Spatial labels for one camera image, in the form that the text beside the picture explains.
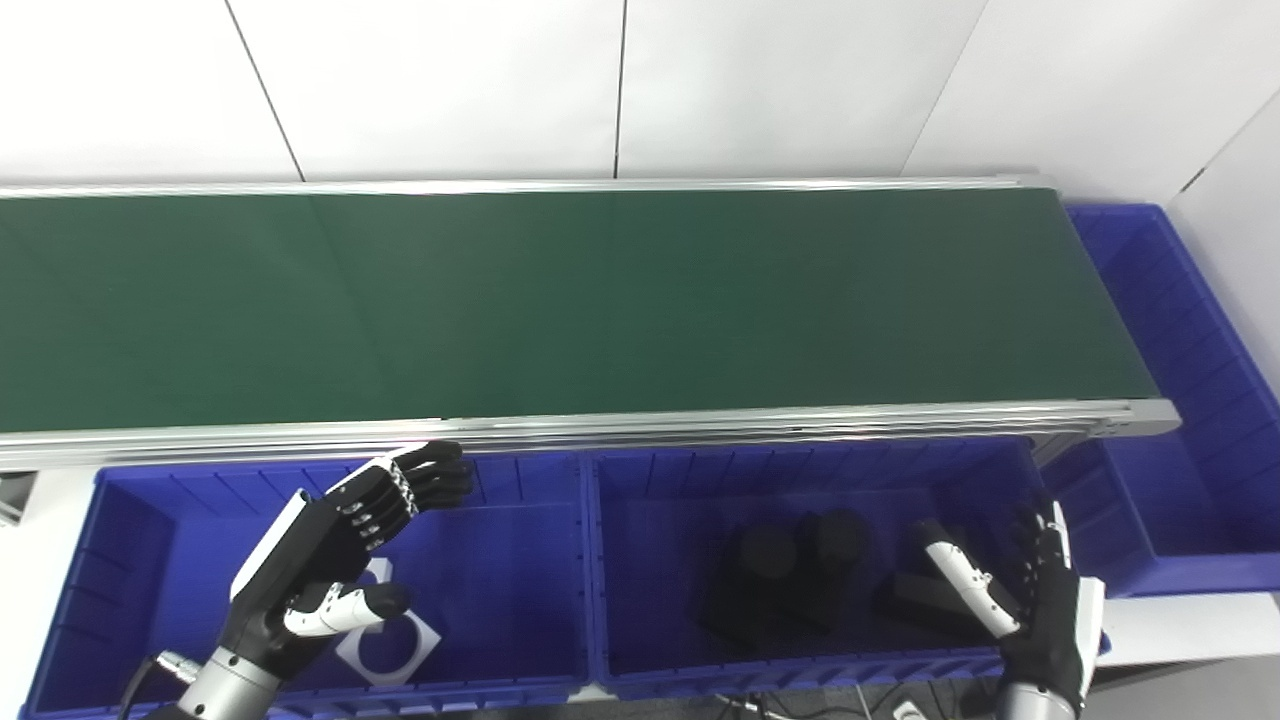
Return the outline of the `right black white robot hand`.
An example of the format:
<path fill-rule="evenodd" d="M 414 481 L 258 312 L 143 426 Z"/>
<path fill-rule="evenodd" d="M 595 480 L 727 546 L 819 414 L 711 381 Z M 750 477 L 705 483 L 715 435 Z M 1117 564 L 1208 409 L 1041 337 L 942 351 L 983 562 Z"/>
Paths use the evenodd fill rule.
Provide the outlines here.
<path fill-rule="evenodd" d="M 1079 719 L 1103 650 L 1106 584 L 1082 575 L 1060 502 L 1041 496 L 1015 525 L 1020 593 L 995 593 L 983 570 L 934 519 L 911 533 L 963 607 L 995 638 L 1004 673 L 996 719 Z"/>

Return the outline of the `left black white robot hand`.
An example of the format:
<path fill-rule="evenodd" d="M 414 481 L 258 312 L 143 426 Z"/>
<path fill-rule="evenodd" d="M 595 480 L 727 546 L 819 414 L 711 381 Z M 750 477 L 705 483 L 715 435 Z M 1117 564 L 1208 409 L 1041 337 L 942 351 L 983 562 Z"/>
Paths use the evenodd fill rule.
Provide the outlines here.
<path fill-rule="evenodd" d="M 333 637 L 404 615 L 404 585 L 360 580 L 372 552 L 472 488 L 461 445 L 435 439 L 374 457 L 324 495 L 298 491 L 232 582 L 220 656 L 288 682 Z"/>

